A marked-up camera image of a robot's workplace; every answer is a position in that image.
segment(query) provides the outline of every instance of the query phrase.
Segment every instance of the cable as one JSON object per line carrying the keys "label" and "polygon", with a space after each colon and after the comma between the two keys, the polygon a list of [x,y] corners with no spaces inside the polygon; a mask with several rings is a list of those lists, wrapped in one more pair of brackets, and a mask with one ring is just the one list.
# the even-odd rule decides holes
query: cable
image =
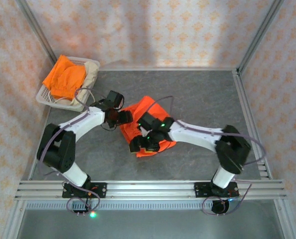
{"label": "cable", "polygon": [[[76,123],[82,121],[83,119],[85,119],[85,118],[89,115],[89,113],[90,113],[89,106],[86,105],[85,103],[81,102],[81,101],[77,98],[78,92],[79,92],[80,90],[89,90],[89,91],[91,91],[91,89],[86,88],[86,87],[84,87],[84,88],[78,88],[78,89],[75,91],[75,93],[74,93],[74,97],[75,97],[76,101],[85,107],[85,109],[86,109],[86,113],[85,113],[82,117],[76,119],[75,121],[73,121],[73,122],[71,122],[71,123],[68,123],[68,124],[65,125],[63,128],[60,128],[59,131],[57,131],[57,132],[52,136],[52,138],[47,142],[45,148],[43,149],[43,152],[42,152],[42,154],[41,154],[41,157],[40,157],[40,159],[39,159],[39,162],[38,162],[38,170],[39,170],[40,173],[41,173],[41,166],[42,166],[42,163],[43,163],[43,161],[44,161],[45,155],[46,155],[46,153],[47,153],[47,151],[48,151],[50,145],[51,145],[52,142],[55,140],[55,138],[56,138],[56,137],[57,137],[57,136],[58,136],[63,130],[65,130],[66,128],[68,128],[68,127],[70,127],[70,126],[72,126],[72,125],[74,125],[74,124],[76,124]],[[91,194],[95,195],[95,196],[98,198],[97,205],[96,205],[94,208],[92,208],[91,210],[89,210],[87,213],[90,213],[91,211],[95,210],[95,209],[99,206],[99,204],[100,204],[100,197],[98,196],[98,194],[96,194],[96,193],[93,192],[93,191],[90,191],[90,190],[87,190],[87,189],[83,189],[83,188],[81,188],[81,187],[78,187],[77,185],[73,184],[72,182],[69,182],[69,184],[72,185],[73,187],[79,189],[79,190],[82,190],[82,191],[85,191],[85,192],[91,193]],[[66,203],[66,209],[67,209],[68,211],[70,211],[71,213],[76,214],[74,211],[70,210],[69,207],[68,207],[69,202],[72,201],[73,199],[78,199],[78,200],[80,200],[80,201],[81,201],[86,207],[90,208],[90,205],[88,205],[83,199],[78,198],[78,197],[73,197],[73,198],[69,199],[69,200],[67,201],[67,203]]]}
{"label": "cable", "polygon": [[[90,93],[90,95],[92,96],[92,98],[93,98],[93,103],[94,103],[94,102],[95,102],[95,97],[94,97],[93,93],[91,92],[91,90],[89,91],[89,93]],[[67,97],[59,98],[59,99],[55,100],[53,103],[55,104],[55,103],[57,103],[57,102],[59,102],[60,100],[63,100],[63,99],[67,99]]]}
{"label": "cable", "polygon": [[103,128],[104,130],[109,131],[109,132],[114,131],[114,130],[117,128],[116,125],[115,125],[115,127],[114,127],[113,129],[107,129],[107,128],[103,127],[103,124],[101,124],[100,126],[101,126],[101,128]]}
{"label": "cable", "polygon": [[[146,110],[146,112],[148,112],[157,102],[161,101],[161,100],[164,100],[164,99],[168,99],[168,98],[171,98],[171,102],[170,102],[170,115],[171,115],[171,111],[172,111],[172,107],[173,107],[173,101],[174,101],[174,96],[166,96],[166,97],[162,97],[160,98],[159,100],[155,101],[154,103],[152,103],[148,109]],[[188,126],[185,126],[183,125],[180,121],[176,120],[174,117],[173,117],[174,121],[180,125],[181,127],[185,128],[185,129],[188,129],[188,130],[192,130],[192,131],[195,131],[195,132],[199,132],[199,133],[206,133],[206,134],[210,134],[210,135],[221,135],[221,136],[235,136],[235,137],[243,137],[243,138],[246,138],[246,139],[249,139],[251,140],[252,142],[256,143],[262,150],[262,156],[259,157],[259,159],[257,160],[254,160],[254,161],[251,161],[251,162],[248,162],[248,163],[245,163],[244,165],[249,165],[249,164],[252,164],[252,163],[256,163],[256,162],[259,162],[261,161],[265,156],[266,156],[266,150],[264,148],[264,146],[258,141],[256,140],[255,138],[253,137],[250,137],[246,134],[241,134],[241,133],[219,133],[219,132],[210,132],[210,131],[206,131],[206,130],[201,130],[201,129],[195,129],[195,128],[191,128],[191,127],[188,127]],[[224,215],[228,215],[228,214],[231,214],[233,212],[235,212],[242,204],[243,200],[245,199],[246,195],[248,194],[250,188],[252,187],[252,183],[250,183],[250,186],[248,187],[247,191],[245,192],[245,194],[243,195],[241,201],[238,203],[238,205],[233,209],[231,210],[230,212],[227,212],[227,213],[224,213],[224,214],[212,214],[212,213],[208,213],[206,211],[204,211],[204,204],[206,202],[206,200],[208,200],[209,198],[213,198],[215,196],[211,196],[211,197],[207,197],[203,203],[202,203],[202,212],[207,214],[207,215],[211,215],[211,216],[224,216]]]}
{"label": "cable", "polygon": [[51,100],[51,98],[50,98],[50,91],[48,92],[47,95],[48,95],[49,102],[52,103],[52,100]]}
{"label": "cable", "polygon": [[91,208],[91,203],[90,203],[90,202],[89,202],[89,205],[88,205],[83,199],[81,199],[81,198],[79,198],[79,197],[73,197],[73,198],[70,198],[70,199],[67,201],[67,203],[66,203],[66,209],[67,209],[69,212],[71,212],[71,213],[73,213],[73,214],[76,214],[74,211],[72,211],[72,210],[69,209],[69,207],[68,207],[68,204],[69,204],[70,201],[72,201],[73,199],[78,199],[79,201],[81,201],[81,202],[85,205],[85,207],[88,208],[88,211],[87,211],[86,213],[83,213],[83,215],[89,214],[89,213],[91,213],[93,210],[95,210],[96,208],[98,208],[98,206],[99,206],[99,204],[100,204],[100,197],[99,197],[99,195],[98,195],[97,193],[95,193],[95,192],[93,192],[93,191],[90,191],[90,190],[87,190],[87,189],[84,189],[84,188],[81,188],[81,187],[78,187],[77,185],[73,184],[72,182],[66,182],[66,183],[69,183],[70,185],[72,185],[73,187],[75,187],[75,188],[77,188],[77,189],[79,189],[79,190],[81,190],[81,191],[84,191],[84,192],[87,192],[87,193],[91,193],[91,194],[93,194],[95,197],[98,198],[98,202],[97,202],[97,204],[96,204],[93,208]]}
{"label": "cable", "polygon": [[67,99],[67,97],[59,98],[59,99],[55,100],[53,103],[55,104],[55,103],[57,103],[57,102],[59,102],[60,100],[63,100],[63,99]]}
{"label": "cable", "polygon": [[[160,98],[159,100],[155,101],[154,103],[152,103],[148,109],[146,110],[146,112],[148,112],[157,102],[161,101],[161,100],[164,100],[164,99],[168,99],[168,98],[172,98],[171,102],[170,102],[170,115],[171,115],[171,111],[172,111],[172,107],[173,107],[173,100],[174,100],[174,96],[166,96],[166,97],[162,97]],[[256,159],[254,161],[251,161],[251,162],[248,162],[248,163],[245,163],[244,165],[249,165],[249,164],[252,164],[252,163],[257,163],[259,161],[261,161],[267,154],[264,146],[258,141],[256,140],[255,138],[251,137],[251,136],[248,136],[246,134],[241,134],[241,133],[219,133],[219,132],[210,132],[210,131],[206,131],[206,130],[201,130],[201,129],[196,129],[196,128],[191,128],[191,127],[188,127],[188,126],[185,126],[183,125],[180,121],[176,120],[174,117],[172,117],[174,119],[174,121],[180,125],[181,127],[185,128],[185,129],[188,129],[188,130],[192,130],[192,131],[195,131],[195,132],[199,132],[199,133],[206,133],[206,134],[210,134],[210,135],[221,135],[221,136],[235,136],[235,137],[243,137],[243,138],[246,138],[246,139],[249,139],[251,140],[252,142],[256,143],[262,150],[262,156],[259,157],[259,159]]]}
{"label": "cable", "polygon": [[[245,199],[245,197],[246,197],[246,195],[248,194],[248,192],[249,192],[249,190],[250,190],[251,187],[252,187],[252,183],[250,184],[250,186],[249,186],[248,189],[246,190],[245,194],[243,195],[243,197],[242,197],[241,201],[238,203],[238,205],[237,205],[234,209],[232,209],[231,211],[229,211],[229,212],[226,212],[226,213],[223,213],[223,214],[213,214],[213,213],[208,213],[208,212],[206,212],[206,211],[204,210],[204,204],[205,204],[205,202],[206,202],[208,199],[210,199],[210,198],[212,198],[212,197],[216,197],[216,196],[210,196],[210,197],[207,197],[205,200],[203,200],[202,205],[201,205],[201,210],[202,210],[202,212],[203,212],[204,214],[207,214],[207,215],[210,215],[210,216],[225,216],[225,215],[229,215],[229,214],[235,212],[235,211],[241,206],[243,200]],[[224,210],[225,210],[225,203],[224,203],[224,201],[223,201],[220,197],[216,197],[216,198],[219,198],[220,201],[223,202],[223,207],[224,207]]]}

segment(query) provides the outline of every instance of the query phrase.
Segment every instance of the orange garment in basket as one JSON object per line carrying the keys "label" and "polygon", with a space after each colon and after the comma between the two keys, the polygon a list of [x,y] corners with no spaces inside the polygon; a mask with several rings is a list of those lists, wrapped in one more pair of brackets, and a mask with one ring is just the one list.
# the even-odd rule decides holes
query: orange garment in basket
{"label": "orange garment in basket", "polygon": [[85,76],[85,66],[77,66],[66,56],[60,55],[43,84],[53,97],[72,100],[75,91],[83,85]]}
{"label": "orange garment in basket", "polygon": [[[150,98],[149,96],[145,96],[142,98],[141,101],[139,101],[137,104],[129,106],[125,108],[125,111],[130,111],[133,115],[133,122],[122,124],[120,127],[126,141],[128,144],[130,141],[142,133],[140,132],[138,127],[137,121],[143,116],[143,114],[146,112],[146,110],[154,103],[154,100]],[[150,110],[149,114],[154,116],[155,118],[158,118],[159,120],[163,121],[164,118],[169,117],[168,113],[158,104],[155,104]],[[176,144],[175,141],[169,142],[166,140],[163,140],[159,142],[160,150],[158,152],[162,152],[167,148],[171,148]],[[144,156],[152,156],[157,154],[158,152],[145,152],[145,149],[141,149],[140,152],[136,153],[137,157],[144,157]]]}

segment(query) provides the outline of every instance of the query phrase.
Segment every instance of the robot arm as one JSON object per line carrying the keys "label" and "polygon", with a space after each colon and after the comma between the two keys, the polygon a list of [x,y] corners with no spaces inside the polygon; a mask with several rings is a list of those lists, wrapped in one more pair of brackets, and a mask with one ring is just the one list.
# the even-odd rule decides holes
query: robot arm
{"label": "robot arm", "polygon": [[90,181],[90,177],[75,163],[76,142],[88,131],[104,122],[107,122],[110,128],[132,122],[132,115],[129,111],[119,111],[123,100],[124,97],[121,94],[110,91],[106,99],[92,104],[88,112],[83,112],[60,125],[46,126],[37,152],[37,159],[40,159],[53,135],[62,129],[47,149],[43,163],[62,173],[69,182],[76,186],[87,188],[85,184]]}
{"label": "robot arm", "polygon": [[242,172],[251,150],[244,138],[224,135],[224,133],[239,133],[231,125],[225,128],[205,128],[174,121],[173,118],[160,121],[149,113],[145,113],[138,120],[138,125],[144,136],[137,136],[131,141],[131,152],[138,152],[140,148],[158,152],[159,142],[168,140],[195,144],[217,153],[220,166],[211,180],[212,191],[216,195],[223,193],[232,178]]}

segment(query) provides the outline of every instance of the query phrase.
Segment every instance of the folded cloth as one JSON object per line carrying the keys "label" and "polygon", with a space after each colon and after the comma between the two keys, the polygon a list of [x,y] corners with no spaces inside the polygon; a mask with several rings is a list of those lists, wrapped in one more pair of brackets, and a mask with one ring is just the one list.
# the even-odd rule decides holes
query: folded cloth
{"label": "folded cloth", "polygon": [[[138,127],[137,121],[143,116],[146,110],[153,103],[154,103],[154,100],[151,97],[145,96],[137,104],[123,109],[125,111],[130,111],[134,119],[133,122],[131,123],[126,123],[119,126],[128,144],[134,137],[142,134],[141,131],[137,128]],[[164,118],[169,117],[169,114],[158,104],[154,104],[154,106],[149,110],[149,114],[151,114],[155,118],[158,118],[161,121],[163,121]],[[175,141],[169,142],[169,141],[163,140],[159,142],[160,150],[158,152],[162,152],[168,148],[171,148],[175,146],[175,144],[176,144]],[[141,149],[140,152],[136,153],[136,156],[137,157],[152,156],[157,154],[158,152],[146,152],[145,149]]]}
{"label": "folded cloth", "polygon": [[86,76],[85,66],[77,66],[66,56],[60,55],[55,66],[43,81],[54,98],[74,98]]}
{"label": "folded cloth", "polygon": [[[84,80],[83,85],[81,86],[82,88],[89,87],[94,81],[96,81],[97,73],[99,70],[98,65],[92,61],[87,61],[84,63],[84,65],[86,69],[86,78]],[[81,101],[86,93],[87,93],[87,90],[80,90],[79,93],[77,94],[77,98]],[[68,99],[60,99],[57,101],[57,103],[62,105],[70,105],[70,106],[75,106],[79,104],[76,98],[74,98],[72,101]]]}

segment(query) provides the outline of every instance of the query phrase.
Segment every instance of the patterned wallpaper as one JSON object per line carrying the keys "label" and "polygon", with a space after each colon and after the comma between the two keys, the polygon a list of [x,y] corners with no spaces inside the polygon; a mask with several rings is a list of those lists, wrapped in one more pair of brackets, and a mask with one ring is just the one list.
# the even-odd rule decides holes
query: patterned wallpaper
{"label": "patterned wallpaper", "polygon": [[102,68],[236,68],[273,0],[28,0],[55,54]]}
{"label": "patterned wallpaper", "polygon": [[285,0],[242,76],[273,177],[296,211],[296,0]]}
{"label": "patterned wallpaper", "polygon": [[0,0],[0,238],[46,119],[35,95],[50,69],[15,1]]}

